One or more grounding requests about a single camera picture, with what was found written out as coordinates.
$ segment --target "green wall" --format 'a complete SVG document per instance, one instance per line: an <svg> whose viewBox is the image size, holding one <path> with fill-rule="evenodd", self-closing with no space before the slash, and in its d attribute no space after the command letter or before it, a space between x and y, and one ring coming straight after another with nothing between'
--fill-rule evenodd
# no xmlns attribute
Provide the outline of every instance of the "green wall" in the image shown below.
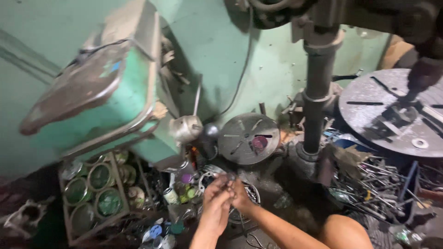
<svg viewBox="0 0 443 249"><path fill-rule="evenodd" d="M3 0L0 29L42 54L58 67L66 65L88 34L109 11L126 0ZM183 51L190 70L202 73L203 92L198 114L206 119L228 105L235 91L248 47L248 33L240 31L231 18L248 20L241 13L229 15L223 0L152 0ZM364 40L345 26L346 38L338 52L334 72L355 73L359 68L374 71L388 35ZM17 127L47 86L0 58L0 175L15 176L36 170L56 160L47 149L36 148ZM258 110L265 102L275 118L305 86L306 53L302 43L292 44L290 26L253 31L252 56L232 108L218 123L240 113ZM195 82L184 87L181 106L190 113Z"/></svg>

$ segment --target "green machine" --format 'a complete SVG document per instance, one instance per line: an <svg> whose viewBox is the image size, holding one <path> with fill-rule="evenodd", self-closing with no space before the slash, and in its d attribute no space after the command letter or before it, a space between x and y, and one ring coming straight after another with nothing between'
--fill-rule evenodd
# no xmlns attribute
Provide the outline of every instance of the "green machine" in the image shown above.
<svg viewBox="0 0 443 249"><path fill-rule="evenodd" d="M160 74L163 39L148 1L116 10L32 107L20 133L64 160L123 147L154 164L182 158L169 131L178 110Z"/></svg>

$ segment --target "hand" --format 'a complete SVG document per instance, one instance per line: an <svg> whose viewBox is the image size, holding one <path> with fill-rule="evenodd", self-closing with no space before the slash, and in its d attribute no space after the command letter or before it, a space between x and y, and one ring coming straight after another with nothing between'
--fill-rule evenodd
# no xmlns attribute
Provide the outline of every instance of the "hand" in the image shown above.
<svg viewBox="0 0 443 249"><path fill-rule="evenodd" d="M219 175L205 189L203 213L198 226L208 235L218 238L228 225L229 208L235 195L232 184L226 175Z"/></svg>
<svg viewBox="0 0 443 249"><path fill-rule="evenodd" d="M254 203L249 199L248 193L246 193L245 186L239 178L234 182L233 189L235 191L235 198L232 205L237 208L241 213L245 213L246 210Z"/></svg>

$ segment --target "tool pile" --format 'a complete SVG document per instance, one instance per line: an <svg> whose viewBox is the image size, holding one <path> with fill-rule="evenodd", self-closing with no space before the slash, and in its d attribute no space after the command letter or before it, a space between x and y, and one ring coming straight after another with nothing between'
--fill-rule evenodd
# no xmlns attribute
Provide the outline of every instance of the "tool pile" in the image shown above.
<svg viewBox="0 0 443 249"><path fill-rule="evenodd" d="M370 156L357 168L352 176L346 171L335 174L329 192L337 200L381 220L404 217L407 203L420 202L408 189L411 177L400 175L384 158ZM406 192L412 198L403 201Z"/></svg>

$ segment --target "spray can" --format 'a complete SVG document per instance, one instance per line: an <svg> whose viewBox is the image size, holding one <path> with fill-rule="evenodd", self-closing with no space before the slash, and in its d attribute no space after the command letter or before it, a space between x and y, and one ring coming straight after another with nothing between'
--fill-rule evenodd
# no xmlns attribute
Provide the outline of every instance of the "spray can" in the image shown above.
<svg viewBox="0 0 443 249"><path fill-rule="evenodd" d="M169 205L180 204L180 199L175 190L171 187L163 191L163 197Z"/></svg>

